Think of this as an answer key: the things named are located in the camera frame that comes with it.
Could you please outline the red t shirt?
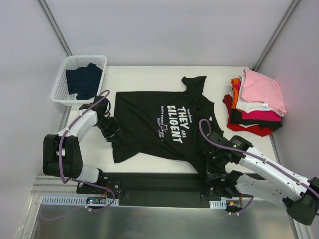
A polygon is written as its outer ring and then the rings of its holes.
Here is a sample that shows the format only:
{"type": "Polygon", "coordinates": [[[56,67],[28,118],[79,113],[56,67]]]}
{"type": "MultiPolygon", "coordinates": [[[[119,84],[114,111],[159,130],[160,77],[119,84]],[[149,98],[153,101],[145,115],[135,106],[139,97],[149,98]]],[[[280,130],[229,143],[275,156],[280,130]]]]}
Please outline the red t shirt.
{"type": "Polygon", "coordinates": [[[272,134],[274,131],[269,128],[260,128],[258,125],[253,125],[249,127],[242,127],[237,123],[231,123],[231,105],[232,105],[232,97],[230,95],[225,95],[224,99],[222,100],[225,104],[227,111],[228,111],[228,122],[227,127],[231,129],[232,131],[246,131],[253,133],[255,135],[264,137],[272,134]]]}

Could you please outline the white plastic laundry basket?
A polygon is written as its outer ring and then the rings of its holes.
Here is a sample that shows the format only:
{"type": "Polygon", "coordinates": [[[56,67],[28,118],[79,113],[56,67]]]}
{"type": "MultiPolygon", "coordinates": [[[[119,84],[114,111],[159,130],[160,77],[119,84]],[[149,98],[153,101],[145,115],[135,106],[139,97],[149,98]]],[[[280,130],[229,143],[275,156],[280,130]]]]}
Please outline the white plastic laundry basket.
{"type": "Polygon", "coordinates": [[[67,107],[81,106],[82,104],[89,104],[93,102],[93,98],[88,100],[76,99],[77,94],[69,94],[66,70],[77,70],[80,67],[86,67],[89,63],[95,64],[102,70],[102,75],[99,81],[97,94],[101,93],[101,88],[106,73],[108,58],[104,55],[73,55],[68,56],[61,65],[53,89],[51,91],[51,100],[55,103],[61,103],[67,107]]]}

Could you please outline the white t shirt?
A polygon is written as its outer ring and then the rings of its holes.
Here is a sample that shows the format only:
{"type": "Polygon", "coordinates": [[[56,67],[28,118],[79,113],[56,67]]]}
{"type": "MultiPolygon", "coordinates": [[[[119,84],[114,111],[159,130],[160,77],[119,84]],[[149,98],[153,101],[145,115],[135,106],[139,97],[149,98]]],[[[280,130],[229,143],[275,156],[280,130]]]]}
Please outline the white t shirt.
{"type": "Polygon", "coordinates": [[[239,76],[231,80],[232,90],[230,91],[232,96],[231,108],[236,109],[239,112],[244,112],[248,115],[248,120],[268,120],[268,121],[280,121],[284,116],[284,113],[272,108],[267,103],[263,102],[246,102],[242,99],[242,87],[245,76],[239,76]]]}

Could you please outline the magenta t shirt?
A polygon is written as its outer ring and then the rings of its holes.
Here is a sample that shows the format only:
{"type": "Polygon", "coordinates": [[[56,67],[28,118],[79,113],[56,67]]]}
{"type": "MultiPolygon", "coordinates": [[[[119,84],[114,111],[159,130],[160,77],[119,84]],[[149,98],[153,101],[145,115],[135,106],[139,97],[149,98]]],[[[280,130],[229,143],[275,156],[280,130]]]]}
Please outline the magenta t shirt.
{"type": "Polygon", "coordinates": [[[282,116],[271,107],[265,110],[263,109],[263,103],[261,102],[248,103],[244,101],[241,97],[240,90],[236,110],[241,112],[242,119],[244,120],[282,121],[282,116]]]}

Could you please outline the pink t shirt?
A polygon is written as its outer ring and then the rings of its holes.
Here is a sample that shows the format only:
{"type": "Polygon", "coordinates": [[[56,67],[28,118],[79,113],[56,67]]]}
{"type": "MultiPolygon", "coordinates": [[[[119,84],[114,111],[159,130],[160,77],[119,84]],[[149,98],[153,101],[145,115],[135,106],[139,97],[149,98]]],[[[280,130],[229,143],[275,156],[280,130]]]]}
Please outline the pink t shirt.
{"type": "Polygon", "coordinates": [[[261,73],[245,69],[244,80],[241,83],[241,98],[246,103],[266,104],[279,113],[286,114],[286,106],[280,85],[274,79],[261,73]]]}

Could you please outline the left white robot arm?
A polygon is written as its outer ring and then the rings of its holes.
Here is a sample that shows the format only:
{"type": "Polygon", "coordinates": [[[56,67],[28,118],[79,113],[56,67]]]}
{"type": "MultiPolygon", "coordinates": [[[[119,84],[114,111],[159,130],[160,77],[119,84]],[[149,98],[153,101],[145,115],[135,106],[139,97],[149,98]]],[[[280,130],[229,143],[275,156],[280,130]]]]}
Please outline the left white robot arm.
{"type": "Polygon", "coordinates": [[[48,134],[43,140],[42,171],[47,176],[59,177],[66,183],[70,179],[88,182],[88,188],[99,194],[106,182],[100,178],[102,171],[83,163],[80,142],[86,133],[97,127],[109,143],[124,141],[116,119],[110,116],[110,101],[96,96],[93,103],[83,104],[74,120],[56,134],[48,134]]]}

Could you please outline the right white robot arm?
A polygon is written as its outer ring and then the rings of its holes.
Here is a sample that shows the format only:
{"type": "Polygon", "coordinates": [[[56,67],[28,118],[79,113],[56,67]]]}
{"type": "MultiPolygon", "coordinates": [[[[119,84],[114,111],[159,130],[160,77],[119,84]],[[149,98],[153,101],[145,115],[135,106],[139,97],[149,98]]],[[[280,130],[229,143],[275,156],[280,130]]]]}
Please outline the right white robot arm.
{"type": "Polygon", "coordinates": [[[295,221],[310,226],[319,211],[319,179],[309,179],[270,160],[240,136],[230,140],[211,132],[207,181],[215,193],[251,195],[284,207],[295,221]]]}

